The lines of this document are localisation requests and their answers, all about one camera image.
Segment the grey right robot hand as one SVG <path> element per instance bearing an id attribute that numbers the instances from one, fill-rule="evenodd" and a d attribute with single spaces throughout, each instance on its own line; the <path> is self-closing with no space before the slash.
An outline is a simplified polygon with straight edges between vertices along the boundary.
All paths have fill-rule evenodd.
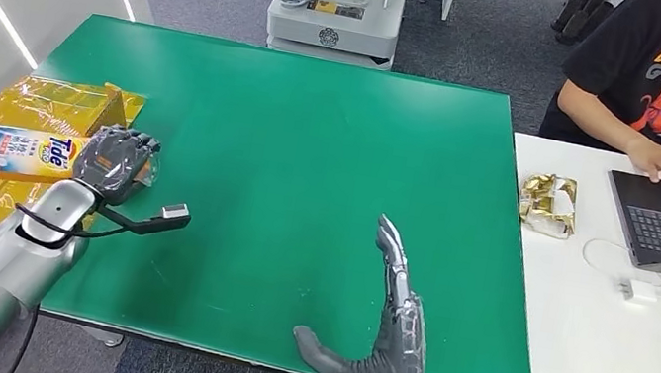
<path id="1" fill-rule="evenodd" d="M 324 347 L 310 328 L 295 326 L 299 355 L 317 373 L 425 373 L 422 300 L 409 280 L 402 238 L 385 214 L 378 219 L 376 236 L 383 256 L 385 295 L 372 351 L 362 359 L 343 358 Z"/>

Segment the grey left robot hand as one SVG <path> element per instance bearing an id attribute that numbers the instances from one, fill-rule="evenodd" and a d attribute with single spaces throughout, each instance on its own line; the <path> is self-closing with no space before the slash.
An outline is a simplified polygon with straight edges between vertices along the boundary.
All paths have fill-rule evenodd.
<path id="1" fill-rule="evenodd" d="M 161 143 L 121 125 L 102 126 L 75 158 L 72 179 L 84 183 L 108 205 L 124 204 L 157 176 L 154 155 Z"/>

